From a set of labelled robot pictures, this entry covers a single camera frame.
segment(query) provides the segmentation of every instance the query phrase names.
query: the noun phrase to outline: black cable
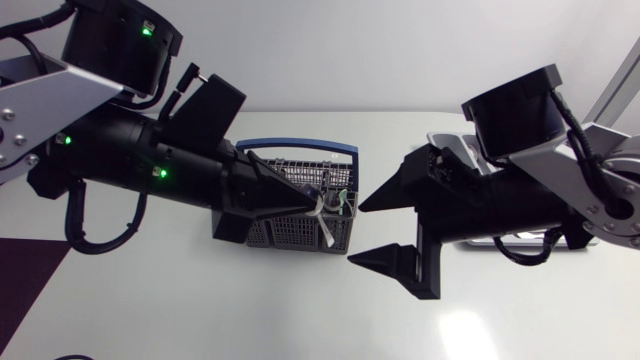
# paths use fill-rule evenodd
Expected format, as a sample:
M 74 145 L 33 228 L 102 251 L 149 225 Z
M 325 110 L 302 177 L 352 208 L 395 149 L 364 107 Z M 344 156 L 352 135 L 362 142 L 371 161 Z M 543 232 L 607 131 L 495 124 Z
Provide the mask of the black cable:
M 558 93 L 552 90 L 550 94 L 562 118 L 571 129 L 571 131 L 567 133 L 567 138 L 576 154 L 578 165 L 580 166 L 587 186 L 591 192 L 605 204 L 608 213 L 612 216 L 624 217 L 624 210 L 620 206 L 613 186 L 600 167 L 602 157 L 593 153 L 589 140 L 584 130 L 582 130 L 580 123 L 578 123 L 578 120 L 573 116 L 573 113 L 571 113 L 571 110 L 562 101 Z
M 33 42 L 31 42 L 31 40 L 29 40 L 24 35 L 15 35 L 13 36 L 13 38 L 19 41 L 22 45 L 24 45 L 24 47 L 27 48 L 27 50 L 29 50 L 29 54 L 31 54 L 33 62 L 36 64 L 36 69 L 38 69 L 38 74 L 46 75 L 47 66 L 44 63 L 44 58 L 42 57 L 42 54 L 40 53 L 38 48 L 33 44 Z
M 180 100 L 182 94 L 187 91 L 187 88 L 189 87 L 193 79 L 198 76 L 199 71 L 200 68 L 196 64 L 189 64 L 187 70 L 185 70 L 184 74 L 182 74 L 180 81 L 178 81 L 178 85 L 176 86 L 175 90 L 173 90 L 171 96 L 169 96 L 169 99 L 166 103 L 164 103 L 162 109 L 160 110 L 160 114 L 158 115 L 158 123 L 160 125 L 164 125 L 169 121 L 169 116 L 171 115 L 173 108 L 178 103 L 178 100 Z
M 122 106 L 127 109 L 131 109 L 131 110 L 144 110 L 154 106 L 160 101 L 160 99 L 162 99 L 162 96 L 164 95 L 164 90 L 167 87 L 167 81 L 169 80 L 170 68 L 171 68 L 171 56 L 167 55 L 167 59 L 165 60 L 164 65 L 162 67 L 162 72 L 160 73 L 160 79 L 158 80 L 158 90 L 156 90 L 156 93 L 153 95 L 153 98 L 151 98 L 151 100 L 140 102 L 140 103 L 132 103 L 132 102 L 124 101 L 121 99 L 113 99 L 111 100 L 111 102 L 113 104 Z
M 526 255 L 511 252 L 504 246 L 504 243 L 500 239 L 500 237 L 494 237 L 493 242 L 500 250 L 500 252 L 506 256 L 509 260 L 513 261 L 518 265 L 523 266 L 535 266 L 545 263 L 549 259 L 549 255 L 551 255 L 551 251 L 555 248 L 558 240 L 562 236 L 562 232 L 559 228 L 549 229 L 544 233 L 544 240 L 542 241 L 542 251 L 536 255 Z
M 82 181 L 82 179 L 75 179 L 69 184 L 69 202 L 67 204 L 67 215 L 64 225 L 67 241 L 74 250 L 87 255 L 103 254 L 115 250 L 127 242 L 127 240 L 138 231 L 147 207 L 147 194 L 140 193 L 138 196 L 136 213 L 131 223 L 127 224 L 127 230 L 109 242 L 96 244 L 84 238 L 85 232 L 82 227 L 82 223 L 84 222 L 84 198 L 86 188 L 87 184 Z
M 72 1 L 67 1 L 60 9 L 45 16 L 0 27 L 0 40 L 56 26 L 67 20 L 75 11 Z
M 56 360 L 93 360 L 93 359 L 86 355 L 66 355 L 63 357 L 59 357 Z

